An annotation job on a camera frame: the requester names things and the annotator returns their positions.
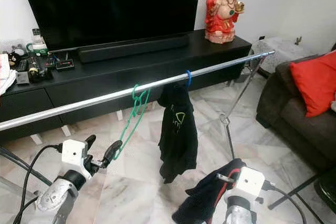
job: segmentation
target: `red stripe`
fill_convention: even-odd
[[[228,176],[228,177],[231,178],[231,176],[232,176],[233,174],[235,174],[235,173],[240,173],[240,168],[233,169],[233,170],[229,173],[229,176]],[[223,185],[223,187],[222,187],[221,190],[219,191],[219,194],[218,194],[217,199],[216,199],[216,201],[215,201],[215,205],[214,205],[214,207],[217,206],[219,200],[221,199],[222,195],[224,194],[224,192],[225,192],[225,190],[226,190],[226,186],[227,186],[227,183],[225,182],[224,185]],[[211,224],[211,222],[212,222],[212,217],[206,221],[207,224]]]

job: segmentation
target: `side table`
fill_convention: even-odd
[[[252,44],[251,49],[255,54],[275,50],[275,54],[267,57],[261,64],[261,68],[268,73],[274,73],[280,63],[313,55],[310,50],[280,37],[259,40]]]

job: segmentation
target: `plastic hanger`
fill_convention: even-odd
[[[186,73],[188,74],[188,77],[189,77],[186,87],[189,88],[189,86],[191,85],[192,76],[189,70],[186,70]]]
[[[127,145],[128,141],[130,140],[130,138],[132,137],[135,129],[138,127],[141,119],[142,119],[142,116],[143,116],[143,113],[145,112],[146,108],[147,108],[147,103],[148,103],[148,99],[149,99],[149,96],[151,94],[151,90],[148,89],[148,90],[145,90],[141,93],[141,95],[139,97],[135,96],[135,89],[137,88],[137,86],[139,86],[138,84],[134,86],[134,89],[133,89],[133,92],[132,92],[132,98],[134,100],[134,107],[130,113],[130,116],[128,117],[127,119],[127,124],[125,126],[125,128],[123,129],[120,137],[119,137],[119,140],[122,141],[124,135],[125,135],[125,132],[127,130],[127,128],[130,126],[130,122],[131,122],[131,119],[132,117],[136,117],[138,115],[138,112],[139,110],[141,109],[142,107],[142,111],[141,111],[141,114],[139,116],[139,119],[138,121],[136,122],[135,126],[133,127],[133,129],[131,130],[130,134],[128,135],[128,137],[126,138],[125,142],[123,143],[123,145],[120,147],[120,149],[117,151],[116,155],[114,156],[113,160],[116,160],[120,153],[122,152],[122,150],[125,148],[125,146]],[[143,96],[147,93],[147,96],[145,98],[145,103],[142,104],[142,98]]]

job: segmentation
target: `soundbar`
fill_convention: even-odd
[[[82,63],[107,60],[127,55],[142,54],[172,48],[184,47],[189,44],[187,34],[174,37],[159,37],[151,39],[138,39],[132,41],[113,42],[78,49],[78,56]]]

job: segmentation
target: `white cloth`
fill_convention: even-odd
[[[8,79],[10,70],[11,69],[9,68],[8,54],[0,55],[0,80]]]
[[[259,40],[252,44],[252,50],[255,54],[275,50],[275,54],[267,56],[261,65],[262,69],[270,73],[274,73],[276,66],[285,61],[313,55],[307,48],[297,46],[292,41],[280,37]]]
[[[0,55],[0,95],[14,83],[16,79],[16,71],[11,70],[8,62],[8,55]]]

